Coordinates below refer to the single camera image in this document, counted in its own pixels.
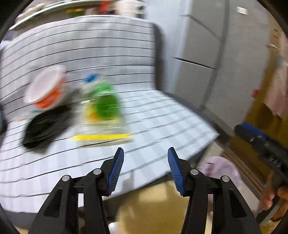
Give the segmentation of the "pink plastic bag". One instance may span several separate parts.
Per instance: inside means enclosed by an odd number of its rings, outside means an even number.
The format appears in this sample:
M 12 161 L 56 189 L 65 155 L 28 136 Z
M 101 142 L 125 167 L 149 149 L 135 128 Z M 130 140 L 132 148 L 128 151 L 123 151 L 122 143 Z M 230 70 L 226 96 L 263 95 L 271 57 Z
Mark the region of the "pink plastic bag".
M 213 156 L 205 159 L 198 166 L 198 170 L 204 175 L 213 178 L 228 176 L 236 187 L 242 186 L 242 179 L 236 166 L 221 156 Z

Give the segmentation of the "grey refrigerator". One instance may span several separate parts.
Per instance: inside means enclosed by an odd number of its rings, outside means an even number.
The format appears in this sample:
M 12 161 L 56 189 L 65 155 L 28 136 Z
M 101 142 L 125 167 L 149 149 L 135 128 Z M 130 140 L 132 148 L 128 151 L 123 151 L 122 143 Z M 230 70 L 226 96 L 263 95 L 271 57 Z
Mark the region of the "grey refrigerator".
M 162 33 L 160 87 L 223 128 L 242 122 L 269 58 L 270 15 L 258 1 L 147 1 Z

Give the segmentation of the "black plastic bag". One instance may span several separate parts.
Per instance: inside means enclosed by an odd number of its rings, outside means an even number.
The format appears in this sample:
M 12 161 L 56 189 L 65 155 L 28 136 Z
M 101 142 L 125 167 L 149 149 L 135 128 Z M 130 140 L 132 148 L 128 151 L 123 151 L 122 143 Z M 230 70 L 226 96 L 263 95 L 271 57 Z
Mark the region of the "black plastic bag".
M 29 149 L 45 148 L 72 123 L 73 111 L 69 105 L 61 105 L 34 117 L 28 124 L 22 145 Z

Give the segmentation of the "yellow clear snack wrapper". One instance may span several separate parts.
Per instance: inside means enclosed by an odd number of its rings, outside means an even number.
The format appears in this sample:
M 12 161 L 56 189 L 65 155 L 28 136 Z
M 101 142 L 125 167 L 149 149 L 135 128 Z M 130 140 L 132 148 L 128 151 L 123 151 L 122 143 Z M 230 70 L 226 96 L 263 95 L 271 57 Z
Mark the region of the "yellow clear snack wrapper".
M 96 101 L 84 100 L 77 106 L 76 123 L 71 140 L 80 145 L 105 141 L 127 140 L 132 137 L 121 109 L 110 119 L 103 119 L 96 109 Z

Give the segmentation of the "green tea bottle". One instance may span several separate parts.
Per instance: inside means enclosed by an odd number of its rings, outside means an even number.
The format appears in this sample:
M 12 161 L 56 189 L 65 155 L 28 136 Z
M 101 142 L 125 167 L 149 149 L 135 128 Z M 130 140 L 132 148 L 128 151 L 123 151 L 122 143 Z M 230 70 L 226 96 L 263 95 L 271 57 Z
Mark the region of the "green tea bottle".
M 119 116 L 119 100 L 112 86 L 99 82 L 90 93 L 93 107 L 101 120 L 112 120 Z

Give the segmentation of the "orange white paper bowl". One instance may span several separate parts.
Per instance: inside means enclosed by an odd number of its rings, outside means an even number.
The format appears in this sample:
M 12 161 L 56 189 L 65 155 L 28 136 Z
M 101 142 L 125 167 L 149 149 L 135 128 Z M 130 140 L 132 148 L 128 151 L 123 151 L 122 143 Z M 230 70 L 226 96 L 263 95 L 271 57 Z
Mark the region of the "orange white paper bowl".
M 55 65 L 45 68 L 28 85 L 23 102 L 38 110 L 49 110 L 60 104 L 68 93 L 66 67 Z

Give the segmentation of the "white black grid cloth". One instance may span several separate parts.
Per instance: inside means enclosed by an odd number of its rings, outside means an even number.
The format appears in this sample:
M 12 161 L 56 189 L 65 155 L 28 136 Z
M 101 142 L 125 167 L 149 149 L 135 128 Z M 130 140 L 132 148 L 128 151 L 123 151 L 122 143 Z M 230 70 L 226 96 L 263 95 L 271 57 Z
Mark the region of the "white black grid cloth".
M 167 150 L 196 157 L 218 136 L 156 88 L 153 24 L 89 16 L 43 24 L 1 50 L 1 205 L 37 213 L 64 175 L 123 148 L 117 197 L 169 173 Z

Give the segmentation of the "blue white milk carton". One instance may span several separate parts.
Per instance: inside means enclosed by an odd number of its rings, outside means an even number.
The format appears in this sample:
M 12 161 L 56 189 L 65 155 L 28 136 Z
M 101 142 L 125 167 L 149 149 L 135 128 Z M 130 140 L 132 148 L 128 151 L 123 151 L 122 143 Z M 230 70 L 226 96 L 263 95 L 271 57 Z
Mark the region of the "blue white milk carton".
M 82 80 L 81 88 L 83 91 L 91 91 L 98 84 L 101 76 L 99 73 L 90 73 L 86 78 Z

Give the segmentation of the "white wall shelf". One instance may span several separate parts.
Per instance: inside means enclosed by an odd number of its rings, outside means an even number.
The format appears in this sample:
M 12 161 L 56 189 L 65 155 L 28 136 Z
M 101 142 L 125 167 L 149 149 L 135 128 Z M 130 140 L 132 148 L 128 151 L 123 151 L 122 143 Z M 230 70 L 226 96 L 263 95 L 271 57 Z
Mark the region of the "white wall shelf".
M 52 3 L 47 6 L 44 6 L 42 9 L 33 12 L 31 15 L 24 17 L 23 19 L 16 21 L 9 30 L 16 30 L 17 28 L 21 27 L 23 24 L 28 22 L 29 20 L 42 15 L 51 14 L 52 12 L 57 12 L 61 10 L 66 10 L 73 7 L 87 7 L 87 6 L 95 6 L 100 5 L 101 2 L 108 2 L 108 1 L 59 1 L 57 3 Z

